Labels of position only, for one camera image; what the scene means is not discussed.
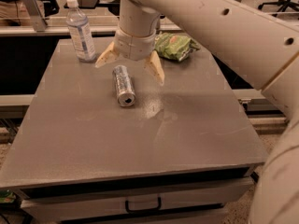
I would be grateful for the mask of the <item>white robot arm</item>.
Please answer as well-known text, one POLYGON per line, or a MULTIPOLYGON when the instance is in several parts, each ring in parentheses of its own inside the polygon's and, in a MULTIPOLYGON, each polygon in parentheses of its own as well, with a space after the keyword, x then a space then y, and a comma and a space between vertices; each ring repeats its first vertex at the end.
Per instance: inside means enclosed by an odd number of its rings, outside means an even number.
POLYGON ((259 178, 249 224, 299 224, 299 29, 234 0, 121 0, 114 41, 98 58, 143 60, 164 82, 153 49, 160 16, 217 56, 288 119, 259 178))

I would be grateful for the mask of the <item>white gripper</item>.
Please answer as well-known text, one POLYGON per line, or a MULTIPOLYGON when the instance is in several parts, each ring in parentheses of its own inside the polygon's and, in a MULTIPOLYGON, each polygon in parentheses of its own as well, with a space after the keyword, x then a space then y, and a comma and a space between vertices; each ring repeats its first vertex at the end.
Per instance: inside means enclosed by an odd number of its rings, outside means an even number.
POLYGON ((108 63, 113 63, 120 55, 133 61, 146 58, 144 68, 159 85, 163 86, 164 70, 160 57, 157 51, 154 50, 155 36, 156 30, 153 30, 146 36, 136 36, 129 35, 122 28, 118 27, 113 42, 101 53, 95 63, 95 67, 99 68, 108 63))

